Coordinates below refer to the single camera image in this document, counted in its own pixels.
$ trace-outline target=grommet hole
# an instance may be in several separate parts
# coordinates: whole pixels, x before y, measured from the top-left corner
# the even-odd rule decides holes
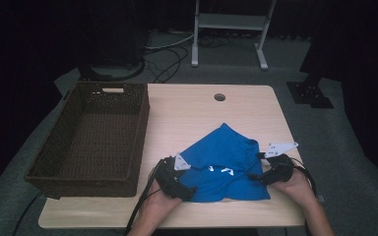
[[[222,93],[217,93],[214,95],[214,99],[217,101],[224,101],[225,100],[225,95]]]

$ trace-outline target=white print on shirt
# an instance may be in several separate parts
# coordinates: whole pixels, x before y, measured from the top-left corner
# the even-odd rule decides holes
[[[211,166],[208,166],[208,169],[213,172],[214,171],[214,167],[211,165]],[[234,176],[234,171],[230,168],[224,168],[222,169],[220,172],[227,172],[229,175],[231,176]]]
[[[234,171],[232,169],[225,168],[225,169],[222,169],[220,172],[225,172],[225,171],[228,171],[228,174],[230,174],[231,176],[234,176]]]

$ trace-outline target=black tripod base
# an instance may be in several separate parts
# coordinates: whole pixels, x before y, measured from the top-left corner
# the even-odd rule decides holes
[[[286,82],[296,104],[310,104],[312,108],[334,108],[317,86],[305,86],[302,82]]]

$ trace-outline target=metal stand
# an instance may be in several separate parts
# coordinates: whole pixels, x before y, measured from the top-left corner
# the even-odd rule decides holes
[[[304,82],[286,82],[296,104],[310,104],[312,108],[334,108],[330,98],[318,88],[322,77],[311,76]]]
[[[267,70],[268,64],[263,53],[263,44],[266,39],[273,10],[277,0],[271,0],[271,6],[267,16],[238,16],[224,14],[200,14],[200,0],[196,0],[195,26],[192,44],[192,67],[198,67],[198,32],[201,28],[231,29],[231,30],[260,30],[262,32],[259,43],[254,43],[257,56],[259,57],[260,68]]]

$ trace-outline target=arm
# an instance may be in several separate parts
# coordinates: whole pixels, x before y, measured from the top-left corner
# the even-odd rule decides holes
[[[128,236],[152,235],[169,213],[182,203],[182,200],[179,198],[172,199],[166,196],[162,190],[155,193],[159,189],[158,181],[155,180],[150,187],[149,197],[141,205],[138,218],[134,222]]]
[[[277,182],[272,186],[286,193],[300,205],[312,235],[334,235],[324,209],[315,198],[308,180],[302,172],[293,169],[293,174],[287,182]]]

